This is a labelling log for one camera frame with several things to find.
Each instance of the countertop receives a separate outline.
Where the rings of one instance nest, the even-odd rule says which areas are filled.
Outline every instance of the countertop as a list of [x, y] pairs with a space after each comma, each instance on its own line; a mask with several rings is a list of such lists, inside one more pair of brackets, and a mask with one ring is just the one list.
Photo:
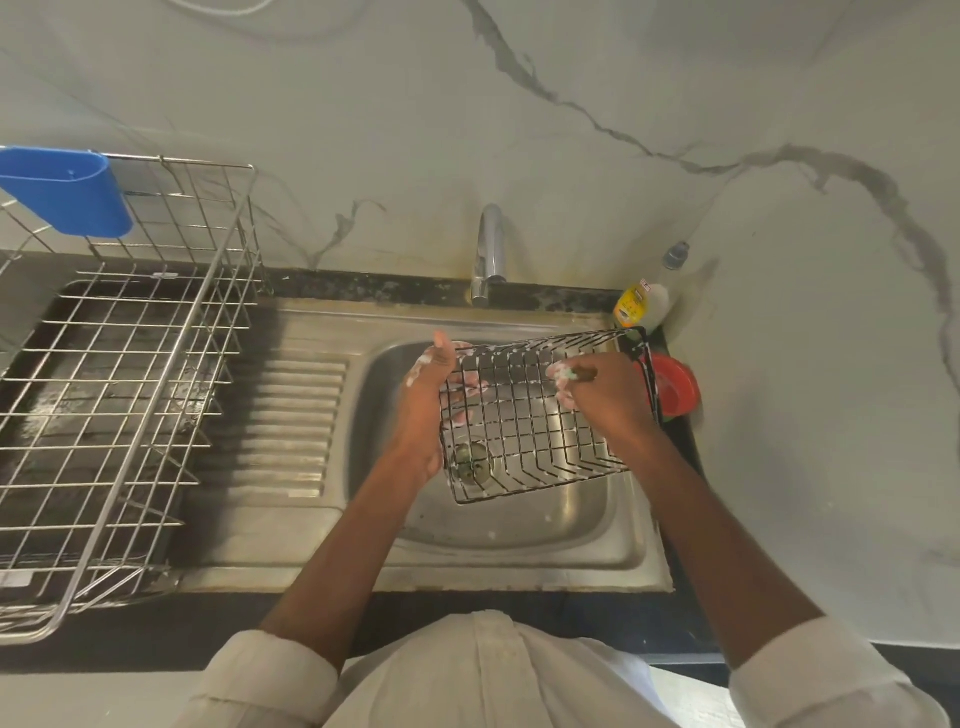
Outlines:
[[[379, 304], [468, 305], [469, 281], [273, 270], [284, 298]], [[619, 291], [528, 284], [492, 287], [491, 308], [564, 312], [610, 311]], [[662, 339], [657, 342], [664, 346]], [[668, 433], [699, 469], [687, 422]], [[413, 592], [376, 593], [360, 625], [354, 654], [366, 654], [444, 615], [497, 609], [561, 637], [593, 637], [658, 664], [722, 662], [683, 569], [667, 546], [670, 594]], [[168, 595], [122, 609], [69, 618], [49, 639], [0, 649], [0, 671], [155, 671], [202, 669], [234, 632], [255, 627], [276, 594]]]

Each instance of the person's right hand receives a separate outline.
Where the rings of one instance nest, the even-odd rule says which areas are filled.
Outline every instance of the person's right hand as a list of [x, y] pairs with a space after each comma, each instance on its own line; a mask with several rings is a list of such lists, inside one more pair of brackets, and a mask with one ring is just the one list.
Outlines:
[[[593, 370], [593, 381], [562, 376], [564, 367]], [[557, 400], [564, 407], [579, 409], [593, 428], [606, 438], [614, 451], [658, 430], [647, 400], [643, 375], [624, 353], [596, 353], [574, 356], [551, 364], [546, 373], [557, 382]]]

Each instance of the stainless steel sink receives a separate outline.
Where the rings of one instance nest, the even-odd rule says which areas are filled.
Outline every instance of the stainless steel sink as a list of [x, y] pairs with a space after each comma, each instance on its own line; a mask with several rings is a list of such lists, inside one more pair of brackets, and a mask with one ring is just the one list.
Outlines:
[[[350, 433], [350, 497], [386, 445], [394, 427], [399, 386], [428, 346], [429, 341], [401, 344], [371, 364]], [[578, 483], [464, 506], [454, 501], [446, 474], [440, 472], [420, 493], [400, 537], [432, 546], [496, 551], [574, 543], [596, 531], [607, 517], [606, 485]]]
[[[270, 300], [231, 370], [213, 448], [190, 463], [173, 547], [183, 591], [285, 588], [356, 494], [392, 430], [398, 385], [444, 328], [512, 342], [607, 328], [597, 315]], [[628, 474], [458, 505], [439, 474], [377, 589], [669, 590], [660, 536]]]

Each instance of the dish rack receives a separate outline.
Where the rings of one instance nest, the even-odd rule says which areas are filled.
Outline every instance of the dish rack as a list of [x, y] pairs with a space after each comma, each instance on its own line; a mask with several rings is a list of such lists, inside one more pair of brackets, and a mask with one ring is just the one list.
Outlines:
[[484, 382], [476, 398], [444, 392], [444, 465], [453, 498], [474, 503], [623, 473], [627, 466], [579, 411], [557, 400], [547, 367], [579, 354], [625, 352], [646, 387], [652, 416], [663, 425], [657, 377], [643, 328], [561, 334], [514, 344], [470, 347], [457, 355], [454, 380]]
[[267, 285], [253, 167], [106, 157], [122, 238], [63, 235], [0, 198], [0, 644], [152, 593]]

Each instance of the red bowl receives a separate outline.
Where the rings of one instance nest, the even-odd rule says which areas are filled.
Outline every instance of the red bowl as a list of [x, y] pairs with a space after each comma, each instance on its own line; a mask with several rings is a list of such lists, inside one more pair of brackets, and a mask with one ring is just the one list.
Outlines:
[[[657, 391], [663, 417], [680, 417], [692, 412], [700, 403], [700, 387], [690, 368], [672, 356], [653, 352], [654, 374], [657, 375]], [[640, 372], [640, 365], [634, 362]]]

